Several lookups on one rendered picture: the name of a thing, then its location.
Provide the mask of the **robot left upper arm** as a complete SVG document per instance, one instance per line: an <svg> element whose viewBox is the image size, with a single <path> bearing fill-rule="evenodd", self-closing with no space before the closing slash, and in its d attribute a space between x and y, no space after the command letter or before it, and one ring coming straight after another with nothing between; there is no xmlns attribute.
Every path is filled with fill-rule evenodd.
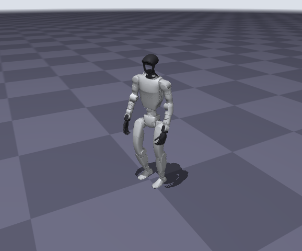
<svg viewBox="0 0 302 251"><path fill-rule="evenodd" d="M168 110L168 105L173 104L172 93L171 93L171 83L167 80L161 79L159 81L160 89L164 92L164 97L166 103L164 104L164 109Z"/></svg>

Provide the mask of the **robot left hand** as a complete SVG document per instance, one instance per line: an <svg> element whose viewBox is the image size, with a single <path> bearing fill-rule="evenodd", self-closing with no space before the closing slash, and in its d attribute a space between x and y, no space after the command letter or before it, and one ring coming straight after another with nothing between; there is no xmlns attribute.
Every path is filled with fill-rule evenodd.
<svg viewBox="0 0 302 251"><path fill-rule="evenodd" d="M158 142L155 143L156 145L163 145L165 143L166 138L167 138L166 133L168 133L168 131L164 131L164 130L165 130L165 126L163 125L162 129L161 129L162 133L160 134L160 136L158 138L154 139L154 141L159 139Z"/></svg>

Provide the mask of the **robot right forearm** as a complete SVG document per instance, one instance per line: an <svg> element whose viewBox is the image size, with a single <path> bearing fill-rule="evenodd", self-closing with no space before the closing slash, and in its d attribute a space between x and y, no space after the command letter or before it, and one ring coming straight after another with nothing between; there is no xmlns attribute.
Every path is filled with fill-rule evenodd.
<svg viewBox="0 0 302 251"><path fill-rule="evenodd" d="M125 115L129 115L128 119L131 119L131 117L132 117L134 106L135 106L135 102L131 101L129 98L129 102L128 102L128 106L127 106L127 110L126 110L126 114L125 114ZM124 115L124 117L125 117L125 115Z"/></svg>

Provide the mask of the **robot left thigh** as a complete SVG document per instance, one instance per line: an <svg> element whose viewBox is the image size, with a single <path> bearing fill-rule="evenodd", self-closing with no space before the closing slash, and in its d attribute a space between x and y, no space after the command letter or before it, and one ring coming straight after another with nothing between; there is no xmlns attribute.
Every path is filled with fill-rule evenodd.
<svg viewBox="0 0 302 251"><path fill-rule="evenodd" d="M153 137L153 147L154 147L154 153L156 158L159 158L159 160L161 160L162 158L162 154L165 152L163 151L164 149L164 144L163 145L156 145L155 143L158 142L158 140L154 141L154 139L158 138L160 136L160 134L162 133L161 129L162 129L162 125L163 122L160 120L156 121L156 126L154 129L154 137Z"/></svg>

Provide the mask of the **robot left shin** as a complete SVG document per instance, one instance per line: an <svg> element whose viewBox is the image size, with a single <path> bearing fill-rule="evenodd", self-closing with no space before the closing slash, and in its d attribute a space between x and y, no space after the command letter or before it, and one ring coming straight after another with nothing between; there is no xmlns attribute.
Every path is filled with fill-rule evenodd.
<svg viewBox="0 0 302 251"><path fill-rule="evenodd" d="M165 168L166 168L166 164L167 164L166 156L167 156L167 154L164 152L162 154L161 160L159 160L159 158L156 158L156 167L158 170L158 175L159 175L159 178L162 180L164 180L164 178L165 178Z"/></svg>

